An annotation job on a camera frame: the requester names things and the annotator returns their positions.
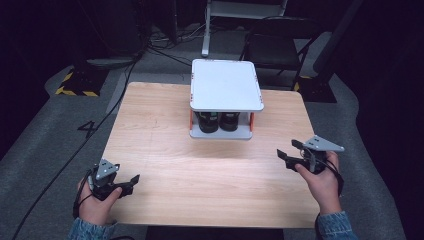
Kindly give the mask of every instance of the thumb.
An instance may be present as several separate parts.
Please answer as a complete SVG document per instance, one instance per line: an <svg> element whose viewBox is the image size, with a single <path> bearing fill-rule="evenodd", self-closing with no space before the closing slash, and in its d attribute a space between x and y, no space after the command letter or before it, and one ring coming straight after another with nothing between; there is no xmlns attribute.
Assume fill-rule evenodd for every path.
<svg viewBox="0 0 424 240"><path fill-rule="evenodd" d="M113 192L109 194L109 196L103 201L106 203L109 207L112 207L112 205L118 200L119 196L121 196L122 188L118 187Z"/></svg>
<svg viewBox="0 0 424 240"><path fill-rule="evenodd" d="M308 181L311 178L311 175L313 175L311 172L308 171L302 164L296 164L294 166L296 168L296 171L306 180Z"/></svg>

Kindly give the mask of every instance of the black cable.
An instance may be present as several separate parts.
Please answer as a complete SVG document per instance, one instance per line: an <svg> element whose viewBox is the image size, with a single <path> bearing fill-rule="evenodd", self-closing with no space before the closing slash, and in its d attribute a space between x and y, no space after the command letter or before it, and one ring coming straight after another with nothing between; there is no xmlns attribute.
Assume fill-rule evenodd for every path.
<svg viewBox="0 0 424 240"><path fill-rule="evenodd" d="M161 51L159 51L159 50L156 50L155 48L150 47L150 46L148 46L148 49L151 49L151 50L153 50L153 51L155 51L155 52L157 52L157 53L159 53L159 54L161 54L161 55L164 55L164 56L169 57L169 58L171 58L171 59L173 59L173 60L175 60L175 61L177 61L177 62L180 62L180 63L182 63L182 64L184 64L184 65L187 65L187 66L191 67L191 64L185 63L185 62L183 62L183 61L181 61L181 60L177 59L177 57L174 57L174 56L171 56L171 55L169 55L169 54L163 53L163 52L161 52Z"/></svg>
<svg viewBox="0 0 424 240"><path fill-rule="evenodd" d="M131 72L135 66L137 61L134 61L133 65L130 68L130 71L128 73L128 76L126 78L125 81L125 87L124 90L121 93L121 96L119 97L118 101L115 103L115 105L112 107L112 109L108 112L108 114L102 119L102 121L97 125L96 129L99 129L100 126L106 121L106 119L112 114L112 112L115 110L115 108L118 106L118 104L121 102L121 100L123 99L126 89L127 89L127 85L129 82L129 78L131 75ZM22 229L26 219L28 218L28 216L31 214L31 212L34 210L35 206L38 204L38 202L41 200L41 198L43 197L43 195L47 192L47 190L51 187L51 185L53 185L53 183L56 181L56 179L59 177L59 175L65 170L65 168L71 163L71 161L76 157L76 155L81 151L81 149L85 146L85 144L87 144L88 140L90 140L90 138L96 133L96 131L91 132L91 134L89 134L87 136L87 138L83 141L83 143L78 147L78 149L72 154L72 156L66 161L65 165L63 165L63 167L56 173L56 175L53 177L53 179L47 184L47 186L43 189L43 191L40 193L40 195L37 197L37 199L34 201L34 203L31 205L31 207L28 209L27 213L25 214L24 218L21 220L21 222L18 225L18 228L15 231L15 234L13 235L12 240L15 240L16 237L18 236L20 230Z"/></svg>
<svg viewBox="0 0 424 240"><path fill-rule="evenodd" d="M80 201L81 193L82 193L82 190L84 189L85 182L87 181L87 179L88 179L88 177L90 176L91 173L92 173L91 169L88 170L87 173L85 174L84 178L81 181L81 185L78 189L77 196L75 197L74 206L73 206L73 209L72 209L72 216L74 218L79 217L79 207L88 197L91 196L91 194L90 194L89 196L85 197L82 201Z"/></svg>

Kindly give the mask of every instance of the white shelf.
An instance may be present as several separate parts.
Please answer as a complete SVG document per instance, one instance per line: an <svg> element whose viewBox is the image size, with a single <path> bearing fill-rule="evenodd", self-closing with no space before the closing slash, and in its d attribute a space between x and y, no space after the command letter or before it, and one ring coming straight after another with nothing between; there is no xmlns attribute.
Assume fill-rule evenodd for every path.
<svg viewBox="0 0 424 240"><path fill-rule="evenodd" d="M207 139L252 138L251 113L264 108L253 63L247 61L195 59L192 64L190 136ZM236 131L220 128L213 133L200 130L196 112L240 112Z"/></svg>

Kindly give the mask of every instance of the dark background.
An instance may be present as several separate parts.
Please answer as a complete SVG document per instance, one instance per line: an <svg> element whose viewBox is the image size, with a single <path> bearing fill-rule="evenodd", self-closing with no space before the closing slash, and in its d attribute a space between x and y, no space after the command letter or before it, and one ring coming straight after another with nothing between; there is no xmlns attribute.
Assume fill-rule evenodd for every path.
<svg viewBox="0 0 424 240"><path fill-rule="evenodd" d="M156 21L163 32L173 34L175 23L169 20L175 16L163 8L172 6L173 1L159 1L162 9L151 1L122 2L117 9L113 5L105 7L107 1L99 6L95 0L84 2L83 8L78 1L69 0L1 1L0 158L47 101L44 84L52 75L74 64L75 59L115 55L100 41L93 26L102 30L100 34L114 49L127 54L140 47L140 39L149 34L151 22ZM315 18L326 31L334 31L351 2L289 0L286 15ZM203 23L205 6L206 1L176 1L178 27ZM329 61L358 98L358 130L395 199L408 239L419 239L418 224L424 214L419 197L424 195L424 77L420 74L424 67L423 11L420 1L363 1ZM157 22L149 15L156 12L170 16ZM110 14L126 17L112 26L104 18ZM113 34L117 29L125 31ZM120 41L123 36L128 40Z"/></svg>

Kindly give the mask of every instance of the wooden table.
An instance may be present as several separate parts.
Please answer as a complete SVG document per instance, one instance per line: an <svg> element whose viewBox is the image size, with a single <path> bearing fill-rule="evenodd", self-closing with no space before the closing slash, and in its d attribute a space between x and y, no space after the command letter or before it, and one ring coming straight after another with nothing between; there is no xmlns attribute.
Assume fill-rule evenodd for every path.
<svg viewBox="0 0 424 240"><path fill-rule="evenodd" d="M318 204L276 153L299 156L291 139L313 136L304 103L296 92L262 96L252 139L193 139L190 86L130 83L103 157L121 164L116 183L141 176L112 216L128 224L312 228Z"/></svg>

